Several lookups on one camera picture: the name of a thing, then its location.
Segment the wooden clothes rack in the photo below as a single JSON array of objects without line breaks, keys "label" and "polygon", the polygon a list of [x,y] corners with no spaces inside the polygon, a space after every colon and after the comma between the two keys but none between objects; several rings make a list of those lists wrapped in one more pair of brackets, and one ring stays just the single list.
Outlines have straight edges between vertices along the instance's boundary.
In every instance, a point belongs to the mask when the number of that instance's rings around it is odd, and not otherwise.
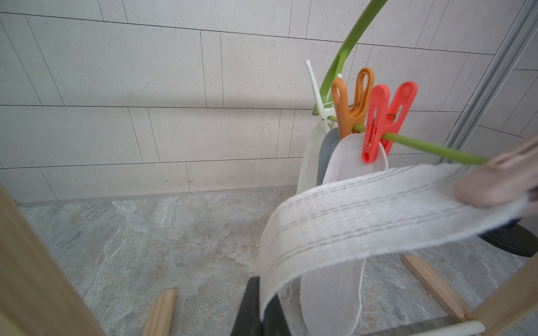
[{"label": "wooden clothes rack", "polygon": [[[273,210],[293,188],[19,209],[1,187],[1,335],[142,335],[177,290],[171,335],[229,335]],[[419,250],[472,305],[530,259],[474,237]],[[397,255],[367,261],[353,335],[451,320]]]}]

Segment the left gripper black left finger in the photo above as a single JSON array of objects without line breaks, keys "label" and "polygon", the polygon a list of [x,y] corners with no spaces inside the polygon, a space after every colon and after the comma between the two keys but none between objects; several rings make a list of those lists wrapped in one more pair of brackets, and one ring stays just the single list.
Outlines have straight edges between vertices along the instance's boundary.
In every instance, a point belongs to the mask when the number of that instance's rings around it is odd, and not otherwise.
[{"label": "left gripper black left finger", "polygon": [[263,335],[259,316],[259,282],[259,277],[249,279],[230,336]]}]

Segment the green clip hanger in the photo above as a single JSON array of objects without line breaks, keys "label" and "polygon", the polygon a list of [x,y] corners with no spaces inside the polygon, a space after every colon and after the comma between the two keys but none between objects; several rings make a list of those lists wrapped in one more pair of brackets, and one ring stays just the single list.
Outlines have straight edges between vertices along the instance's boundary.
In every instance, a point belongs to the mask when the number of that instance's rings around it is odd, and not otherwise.
[{"label": "green clip hanger", "polygon": [[438,146],[400,135],[403,122],[418,93],[418,85],[407,81],[392,95],[386,85],[375,85],[374,72],[365,67],[357,75],[354,103],[348,106],[347,88],[340,78],[340,71],[358,42],[377,14],[384,1],[370,1],[347,36],[331,64],[322,85],[311,76],[315,95],[315,113],[322,119],[321,125],[329,130],[329,124],[338,123],[340,138],[360,132],[365,137],[361,160],[371,164],[379,150],[389,153],[393,144],[401,144],[464,165],[476,165],[478,169],[466,176],[455,187],[456,196],[475,207],[494,207],[528,196],[529,205],[522,217],[537,215],[537,138],[533,137],[515,149],[487,160],[484,157],[455,149]]}]

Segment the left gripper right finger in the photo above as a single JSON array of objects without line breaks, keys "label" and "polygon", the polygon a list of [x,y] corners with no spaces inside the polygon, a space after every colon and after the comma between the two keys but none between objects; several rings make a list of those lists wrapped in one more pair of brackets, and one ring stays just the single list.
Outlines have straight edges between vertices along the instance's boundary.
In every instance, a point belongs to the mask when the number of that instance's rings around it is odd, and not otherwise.
[{"label": "left gripper right finger", "polygon": [[269,302],[262,322],[264,336],[291,336],[278,294]]}]

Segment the white textured foam insole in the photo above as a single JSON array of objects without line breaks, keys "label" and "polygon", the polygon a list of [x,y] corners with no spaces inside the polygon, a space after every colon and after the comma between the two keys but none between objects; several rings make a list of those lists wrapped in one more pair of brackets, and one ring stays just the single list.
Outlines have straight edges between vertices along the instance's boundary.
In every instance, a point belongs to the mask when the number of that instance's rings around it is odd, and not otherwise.
[{"label": "white textured foam insole", "polygon": [[[363,143],[363,134],[351,134],[344,139],[344,144],[338,143],[323,182],[342,181],[387,170],[388,157],[383,148],[375,162],[363,162]],[[301,277],[301,310],[311,335],[353,333],[362,308],[361,283],[365,262],[352,260],[323,267]]]}]

